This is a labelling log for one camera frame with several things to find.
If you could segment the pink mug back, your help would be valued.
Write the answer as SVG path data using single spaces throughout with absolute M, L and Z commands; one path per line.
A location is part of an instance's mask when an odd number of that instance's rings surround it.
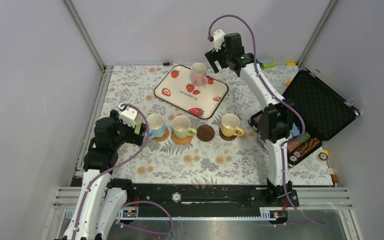
M 191 66 L 190 70 L 191 70 L 191 78 L 195 86 L 201 87 L 208 83 L 209 81 L 207 77 L 208 68 L 204 63 L 201 63 L 201 62 L 194 63 Z

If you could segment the blue mug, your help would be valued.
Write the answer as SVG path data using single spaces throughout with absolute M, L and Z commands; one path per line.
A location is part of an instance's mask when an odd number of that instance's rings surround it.
M 166 133 L 166 125 L 164 117 L 161 114 L 153 113 L 147 117 L 149 137 L 148 139 L 162 138 Z

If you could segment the green mug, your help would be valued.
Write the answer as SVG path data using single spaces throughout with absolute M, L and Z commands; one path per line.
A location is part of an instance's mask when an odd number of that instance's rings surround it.
M 197 134 L 197 130 L 191 127 L 191 122 L 186 116 L 176 116 L 171 125 L 174 135 L 179 139 L 186 139 Z

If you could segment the yellow mug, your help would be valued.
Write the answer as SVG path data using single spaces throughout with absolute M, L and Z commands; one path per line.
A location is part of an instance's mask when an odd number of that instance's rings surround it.
M 222 133 L 227 136 L 243 136 L 244 130 L 240 127 L 240 119 L 233 113 L 225 114 L 221 119 Z

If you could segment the yellow-green mug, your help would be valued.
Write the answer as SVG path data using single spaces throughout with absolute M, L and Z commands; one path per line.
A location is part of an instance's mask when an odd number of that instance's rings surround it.
M 142 127 L 142 120 L 140 120 L 136 125 L 135 125 L 135 128 L 134 128 L 134 133 L 136 135 L 141 135 L 141 127 Z

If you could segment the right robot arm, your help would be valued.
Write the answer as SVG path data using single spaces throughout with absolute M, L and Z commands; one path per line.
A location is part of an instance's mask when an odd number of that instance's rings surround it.
M 292 202 L 292 182 L 287 178 L 287 141 L 293 127 L 294 103 L 286 101 L 263 75 L 256 57 L 246 53 L 239 33 L 226 34 L 216 30 L 208 35 L 214 44 L 205 53 L 213 71 L 229 68 L 252 90 L 262 107 L 257 124 L 259 135 L 266 143 L 269 161 L 265 197 L 273 206 Z

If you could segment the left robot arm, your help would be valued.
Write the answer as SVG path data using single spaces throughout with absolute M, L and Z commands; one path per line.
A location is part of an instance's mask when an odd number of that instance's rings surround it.
M 123 144 L 143 150 L 148 143 L 150 130 L 145 115 L 123 104 L 109 116 L 99 118 L 93 130 L 83 159 L 80 194 L 63 240 L 106 240 L 122 205 L 135 200 L 131 180 L 112 178 L 112 173 L 121 166 L 117 160 Z

